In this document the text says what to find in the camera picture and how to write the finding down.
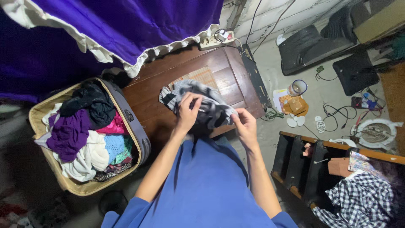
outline purple curtain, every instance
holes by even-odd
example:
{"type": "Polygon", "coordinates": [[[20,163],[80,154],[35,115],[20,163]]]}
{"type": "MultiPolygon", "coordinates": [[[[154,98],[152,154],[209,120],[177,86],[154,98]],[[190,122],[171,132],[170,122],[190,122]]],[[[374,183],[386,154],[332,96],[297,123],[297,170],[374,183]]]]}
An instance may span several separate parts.
{"type": "MultiPolygon", "coordinates": [[[[196,36],[218,24],[223,4],[223,0],[33,1],[132,65],[147,48],[196,36]]],[[[1,17],[1,97],[38,102],[41,94],[100,74],[102,69],[122,67],[114,64],[117,61],[97,63],[89,51],[81,53],[62,29],[27,30],[3,12],[1,17]]]]}

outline sleeve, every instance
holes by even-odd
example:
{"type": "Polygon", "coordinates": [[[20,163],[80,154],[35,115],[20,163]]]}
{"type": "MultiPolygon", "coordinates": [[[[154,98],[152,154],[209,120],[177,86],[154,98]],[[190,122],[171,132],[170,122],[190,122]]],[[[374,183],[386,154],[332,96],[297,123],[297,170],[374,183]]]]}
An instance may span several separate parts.
{"type": "Polygon", "coordinates": [[[271,221],[278,228],[298,228],[292,218],[283,211],[274,216],[271,221]]]}
{"type": "Polygon", "coordinates": [[[149,203],[146,200],[134,197],[128,202],[121,216],[114,211],[107,212],[104,216],[101,228],[129,227],[130,224],[132,225],[137,222],[140,224],[152,203],[153,202],[149,203]]]}

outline blue shirt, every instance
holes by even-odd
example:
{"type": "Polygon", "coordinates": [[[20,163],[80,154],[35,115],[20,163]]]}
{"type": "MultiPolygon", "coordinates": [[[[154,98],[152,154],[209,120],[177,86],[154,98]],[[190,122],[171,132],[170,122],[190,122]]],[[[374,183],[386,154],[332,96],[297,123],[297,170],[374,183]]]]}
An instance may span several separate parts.
{"type": "Polygon", "coordinates": [[[185,141],[157,198],[148,203],[134,197],[121,217],[107,212],[101,227],[297,227],[285,212],[270,219],[248,183],[232,146],[185,141]]]}

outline white ruffle trim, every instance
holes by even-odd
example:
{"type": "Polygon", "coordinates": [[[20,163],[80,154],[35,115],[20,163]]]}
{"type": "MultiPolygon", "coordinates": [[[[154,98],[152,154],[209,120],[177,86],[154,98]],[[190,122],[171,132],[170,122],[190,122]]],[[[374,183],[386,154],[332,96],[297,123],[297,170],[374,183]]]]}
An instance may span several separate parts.
{"type": "Polygon", "coordinates": [[[167,45],[148,48],[140,56],[138,56],[136,64],[131,65],[118,55],[96,43],[90,37],[80,33],[72,25],[44,12],[37,4],[33,3],[32,0],[0,0],[0,4],[5,13],[11,19],[25,28],[33,28],[36,26],[63,28],[76,40],[79,49],[83,53],[85,53],[86,49],[88,49],[94,54],[97,61],[103,63],[113,62],[113,57],[115,57],[122,62],[124,65],[124,70],[128,73],[128,76],[135,79],[137,79],[136,76],[146,60],[153,60],[157,56],[162,56],[179,48],[186,47],[191,41],[199,43],[201,39],[211,36],[213,32],[219,29],[218,24],[211,24],[206,31],[202,31],[194,37],[187,37],[182,41],[174,41],[167,45]]]}

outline person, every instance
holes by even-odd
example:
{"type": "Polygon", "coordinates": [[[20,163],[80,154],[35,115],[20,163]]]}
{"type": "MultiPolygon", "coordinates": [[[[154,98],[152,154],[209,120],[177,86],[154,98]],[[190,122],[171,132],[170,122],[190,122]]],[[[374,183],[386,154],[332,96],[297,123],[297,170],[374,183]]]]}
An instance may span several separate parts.
{"type": "Polygon", "coordinates": [[[239,116],[231,118],[248,172],[229,143],[218,145],[208,137],[182,143],[201,101],[201,95],[184,95],[176,127],[134,198],[121,216],[107,212],[102,228],[297,227],[281,211],[257,141],[256,119],[246,109],[236,109],[239,116]]]}

